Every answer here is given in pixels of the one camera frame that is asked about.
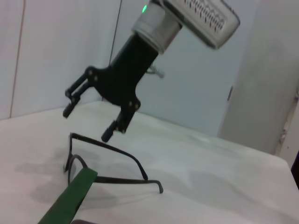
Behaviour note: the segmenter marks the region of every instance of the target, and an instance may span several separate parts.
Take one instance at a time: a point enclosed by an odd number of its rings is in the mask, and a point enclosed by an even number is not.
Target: white wall
[[[216,136],[235,82],[258,0],[228,0],[241,26],[223,48],[213,51],[186,28],[154,62],[164,80],[145,76],[137,87],[140,111]],[[142,12],[144,0],[123,0],[113,56],[119,52]]]
[[[274,153],[299,81],[299,2],[263,0],[219,137]]]
[[[26,0],[13,117],[67,105],[87,66],[108,66],[120,2]],[[93,90],[82,102],[99,98]]]
[[[9,118],[23,0],[0,0],[0,119]]]

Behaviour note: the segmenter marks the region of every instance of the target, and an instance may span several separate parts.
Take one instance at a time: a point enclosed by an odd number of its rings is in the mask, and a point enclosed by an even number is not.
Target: green strip
[[[38,224],[70,224],[97,175],[83,168]]]

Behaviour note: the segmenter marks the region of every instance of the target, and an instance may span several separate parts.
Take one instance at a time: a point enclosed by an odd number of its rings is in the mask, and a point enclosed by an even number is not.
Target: tabletop
[[[120,111],[105,102],[0,122],[0,223],[34,224],[67,186],[68,135],[100,140]],[[275,156],[137,113],[109,142],[134,155],[157,185],[92,185],[75,218],[98,224],[297,224],[299,191]],[[142,179],[135,162],[75,140],[99,175]]]

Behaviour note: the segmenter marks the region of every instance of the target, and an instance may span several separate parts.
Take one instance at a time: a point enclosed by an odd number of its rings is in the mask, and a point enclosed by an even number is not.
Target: door hinge
[[[231,96],[232,96],[233,89],[234,89],[234,87],[232,86],[232,87],[230,88],[230,91],[229,91],[228,101],[230,100],[230,98],[231,98]]]

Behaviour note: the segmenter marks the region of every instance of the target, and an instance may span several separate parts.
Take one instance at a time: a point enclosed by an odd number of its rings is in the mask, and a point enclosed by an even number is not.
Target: green led light
[[[145,12],[146,8],[147,8],[147,5],[143,7],[142,13]]]

